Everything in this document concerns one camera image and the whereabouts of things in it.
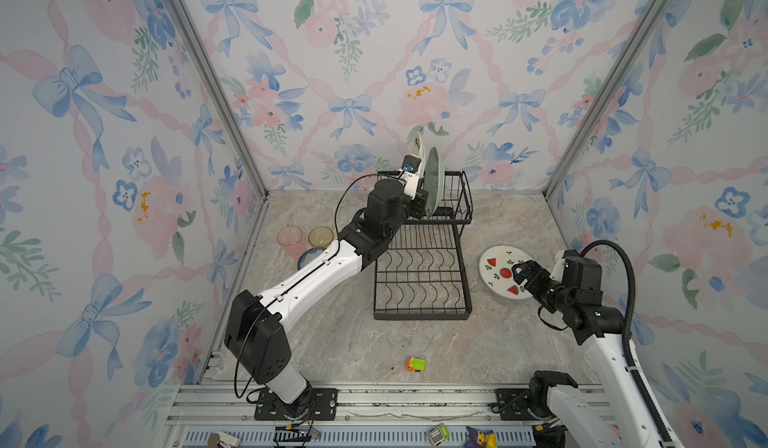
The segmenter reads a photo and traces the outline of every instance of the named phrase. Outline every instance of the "wall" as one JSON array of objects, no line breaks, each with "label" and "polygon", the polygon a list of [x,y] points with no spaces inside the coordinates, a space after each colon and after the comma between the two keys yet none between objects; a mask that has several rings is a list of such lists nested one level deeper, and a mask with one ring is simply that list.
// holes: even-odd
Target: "wall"
[{"label": "wall", "polygon": [[[674,0],[550,200],[574,248],[628,251],[638,356],[686,446],[768,446],[767,1]],[[623,308],[619,260],[592,256]]]},{"label": "wall", "polygon": [[278,189],[399,167],[417,126],[475,189],[541,189],[638,20],[637,0],[185,1]]},{"label": "wall", "polygon": [[0,446],[152,446],[252,189],[161,0],[0,13]]}]

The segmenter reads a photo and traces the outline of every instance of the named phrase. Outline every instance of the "transparent cup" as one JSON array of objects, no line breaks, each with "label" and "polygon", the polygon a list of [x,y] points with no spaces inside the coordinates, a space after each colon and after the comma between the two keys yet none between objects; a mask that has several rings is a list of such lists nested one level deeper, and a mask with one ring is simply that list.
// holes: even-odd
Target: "transparent cup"
[{"label": "transparent cup", "polygon": [[306,249],[304,232],[293,224],[289,224],[277,232],[277,242],[283,247],[283,251],[292,258],[300,257]]}]

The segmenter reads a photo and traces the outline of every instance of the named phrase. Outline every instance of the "dish rack frame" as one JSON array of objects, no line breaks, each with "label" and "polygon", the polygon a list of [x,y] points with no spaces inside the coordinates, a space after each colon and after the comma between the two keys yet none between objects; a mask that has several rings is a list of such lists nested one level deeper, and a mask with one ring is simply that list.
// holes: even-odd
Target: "dish rack frame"
[{"label": "dish rack frame", "polygon": [[[398,171],[379,171],[379,179]],[[472,222],[472,193],[464,171],[446,171],[434,214],[409,217],[376,260],[373,319],[450,320],[472,314],[461,236]]]}]

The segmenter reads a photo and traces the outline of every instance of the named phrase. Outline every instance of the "dish rack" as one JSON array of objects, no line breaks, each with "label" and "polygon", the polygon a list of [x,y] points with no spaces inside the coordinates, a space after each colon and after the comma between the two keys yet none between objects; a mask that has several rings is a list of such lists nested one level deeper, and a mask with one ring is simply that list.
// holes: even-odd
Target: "dish rack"
[{"label": "dish rack", "polygon": [[[379,179],[398,171],[379,171]],[[472,222],[464,171],[446,171],[435,213],[408,218],[376,260],[373,319],[467,319],[472,313],[461,235]]]}]

